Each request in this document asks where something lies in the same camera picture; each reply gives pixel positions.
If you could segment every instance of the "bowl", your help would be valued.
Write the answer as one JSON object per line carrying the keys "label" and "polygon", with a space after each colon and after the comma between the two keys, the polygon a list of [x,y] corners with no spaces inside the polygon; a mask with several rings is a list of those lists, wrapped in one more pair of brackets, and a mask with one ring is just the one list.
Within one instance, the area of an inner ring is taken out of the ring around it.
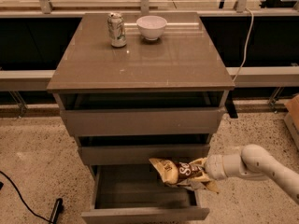
{"label": "bowl", "polygon": [[159,16],[144,16],[139,18],[136,23],[144,38],[155,41],[163,34],[167,20]]}

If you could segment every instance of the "silver can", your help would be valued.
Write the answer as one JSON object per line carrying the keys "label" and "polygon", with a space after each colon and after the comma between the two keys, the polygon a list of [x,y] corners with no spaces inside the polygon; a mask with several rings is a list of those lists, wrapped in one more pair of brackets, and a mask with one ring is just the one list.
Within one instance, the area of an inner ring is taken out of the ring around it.
{"label": "silver can", "polygon": [[109,13],[107,24],[111,45],[116,48],[125,46],[127,42],[125,39],[124,20],[122,15],[115,12]]}

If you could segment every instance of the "drawer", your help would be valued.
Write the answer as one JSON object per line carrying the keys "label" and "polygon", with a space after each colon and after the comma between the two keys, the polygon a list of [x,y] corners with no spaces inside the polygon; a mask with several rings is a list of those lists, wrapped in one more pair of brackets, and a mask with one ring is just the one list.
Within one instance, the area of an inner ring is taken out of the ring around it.
{"label": "drawer", "polygon": [[62,111],[71,136],[215,133],[224,108]]}
{"label": "drawer", "polygon": [[87,224],[203,220],[194,192],[166,187],[150,165],[98,166]]}
{"label": "drawer", "polygon": [[193,161],[207,156],[208,134],[80,137],[78,153],[86,165],[149,163],[149,158]]}

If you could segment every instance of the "floor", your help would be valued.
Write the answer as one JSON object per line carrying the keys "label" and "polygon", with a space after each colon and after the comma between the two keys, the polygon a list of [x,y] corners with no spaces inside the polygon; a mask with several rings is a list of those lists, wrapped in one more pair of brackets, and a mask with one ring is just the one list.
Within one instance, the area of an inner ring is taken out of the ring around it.
{"label": "floor", "polygon": [[[49,110],[43,113],[31,109],[18,119],[15,110],[0,107],[0,170],[10,176],[23,199],[39,215],[50,218],[55,200],[63,198],[64,212],[58,224],[84,223],[80,213],[89,210],[93,178],[80,161],[77,145],[57,110]],[[246,110],[239,113],[238,119],[223,116],[213,135],[210,154],[232,154],[254,143],[299,173],[299,152],[285,126],[286,113]],[[0,190],[0,223],[46,223],[25,208],[2,175],[0,181],[4,183]],[[210,213],[206,220],[190,224],[299,223],[299,206],[271,180],[230,178],[219,181],[218,186],[220,194],[199,192],[201,205]]]}

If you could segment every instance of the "white robotic arm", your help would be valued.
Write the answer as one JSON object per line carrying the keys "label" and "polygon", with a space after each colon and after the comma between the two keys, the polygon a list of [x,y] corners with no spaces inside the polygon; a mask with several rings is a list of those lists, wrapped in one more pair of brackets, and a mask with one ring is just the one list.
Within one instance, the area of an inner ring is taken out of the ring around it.
{"label": "white robotic arm", "polygon": [[299,204],[299,174],[283,166],[260,146],[245,146],[241,154],[211,155],[206,160],[205,171],[214,180],[232,176],[247,180],[271,178]]}

